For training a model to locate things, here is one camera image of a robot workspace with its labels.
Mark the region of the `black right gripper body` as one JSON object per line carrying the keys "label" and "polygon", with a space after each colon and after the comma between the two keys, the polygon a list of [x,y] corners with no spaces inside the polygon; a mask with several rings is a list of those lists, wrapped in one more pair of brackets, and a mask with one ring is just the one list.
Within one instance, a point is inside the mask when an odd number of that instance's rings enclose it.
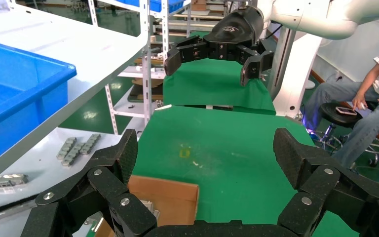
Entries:
{"label": "black right gripper body", "polygon": [[258,56],[257,41],[264,19],[259,10],[247,6],[237,9],[220,20],[206,35],[209,59],[246,61]]}

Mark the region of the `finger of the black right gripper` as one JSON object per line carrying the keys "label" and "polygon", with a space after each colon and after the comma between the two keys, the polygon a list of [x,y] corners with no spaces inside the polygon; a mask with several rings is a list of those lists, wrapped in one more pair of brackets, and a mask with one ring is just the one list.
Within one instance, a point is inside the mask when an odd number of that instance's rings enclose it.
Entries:
{"label": "finger of the black right gripper", "polygon": [[199,35],[171,44],[164,62],[166,75],[173,75],[183,63],[207,58],[208,51],[207,43]]}
{"label": "finger of the black right gripper", "polygon": [[241,86],[246,86],[250,79],[259,79],[262,71],[272,68],[274,51],[268,39],[260,39],[250,47],[239,44],[236,48],[236,61],[242,65]]}

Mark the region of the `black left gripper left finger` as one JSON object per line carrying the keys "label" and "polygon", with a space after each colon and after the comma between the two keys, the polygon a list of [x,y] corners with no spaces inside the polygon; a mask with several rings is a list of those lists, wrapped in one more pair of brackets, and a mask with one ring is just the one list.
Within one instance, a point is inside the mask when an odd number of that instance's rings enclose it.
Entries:
{"label": "black left gripper left finger", "polygon": [[155,229],[156,217],[127,186],[137,153],[134,129],[116,145],[96,150],[82,170],[37,195],[21,235],[71,237],[95,213],[119,237],[143,237]]}

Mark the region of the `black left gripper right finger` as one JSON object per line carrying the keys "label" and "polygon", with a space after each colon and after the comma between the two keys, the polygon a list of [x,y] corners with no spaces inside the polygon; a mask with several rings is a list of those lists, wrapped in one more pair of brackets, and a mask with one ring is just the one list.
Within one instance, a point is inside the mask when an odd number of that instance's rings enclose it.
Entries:
{"label": "black left gripper right finger", "polygon": [[273,150],[297,191],[279,215],[279,226],[309,237],[332,212],[360,236],[379,237],[379,183],[342,167],[321,148],[299,143],[285,128],[276,129]]}

